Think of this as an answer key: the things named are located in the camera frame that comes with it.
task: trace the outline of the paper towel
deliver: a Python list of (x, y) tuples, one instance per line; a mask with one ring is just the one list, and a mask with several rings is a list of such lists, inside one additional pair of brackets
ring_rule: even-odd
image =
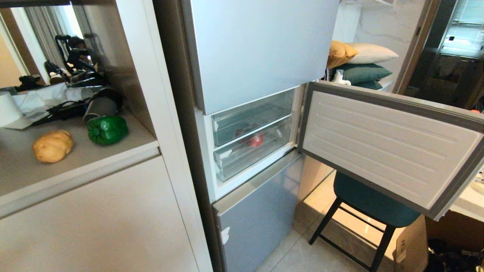
[(7, 91), (0, 92), (0, 127), (10, 124), (22, 116), (12, 95)]

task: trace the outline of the refrigerator door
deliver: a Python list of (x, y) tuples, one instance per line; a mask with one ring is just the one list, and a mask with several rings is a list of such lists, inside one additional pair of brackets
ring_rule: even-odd
[(298, 148), (439, 219), (483, 163), (484, 118), (335, 83), (310, 83)]
[(339, 0), (183, 0), (206, 115), (324, 75)]
[(226, 272), (253, 272), (287, 235), (304, 157), (292, 151), (213, 205)]

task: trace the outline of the window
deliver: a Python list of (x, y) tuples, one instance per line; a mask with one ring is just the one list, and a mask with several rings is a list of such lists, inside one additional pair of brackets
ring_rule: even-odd
[(484, 46), (484, 0), (459, 0), (442, 54), (479, 58)]

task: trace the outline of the pillow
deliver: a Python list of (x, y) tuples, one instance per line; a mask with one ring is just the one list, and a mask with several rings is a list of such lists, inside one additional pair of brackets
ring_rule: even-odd
[(343, 70), (343, 79), (349, 80), (352, 85), (361, 82), (368, 82), (379, 80), (392, 74), (387, 69), (371, 64), (343, 64), (335, 68), (336, 70)]
[(353, 49), (348, 44), (339, 41), (331, 41), (331, 48), (328, 56), (328, 62), (326, 63), (326, 69), (331, 69), (345, 64), (356, 54), (358, 54), (358, 51)]
[(378, 81), (376, 81), (376, 80), (367, 81), (367, 82), (360, 82), (360, 83), (357, 83), (353, 86), (372, 89), (372, 90), (379, 90), (379, 89), (383, 88), (383, 86), (380, 83), (378, 83)]
[(362, 43), (351, 43), (349, 45), (359, 52), (357, 56), (348, 61), (350, 64), (378, 63), (398, 58), (395, 52), (383, 46)]

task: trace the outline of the white pillow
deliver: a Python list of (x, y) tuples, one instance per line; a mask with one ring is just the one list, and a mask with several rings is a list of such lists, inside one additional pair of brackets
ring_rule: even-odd
[(383, 46), (364, 43), (348, 44), (359, 52), (358, 55), (354, 56), (347, 62), (349, 64), (378, 63), (398, 58), (398, 55), (395, 52)]

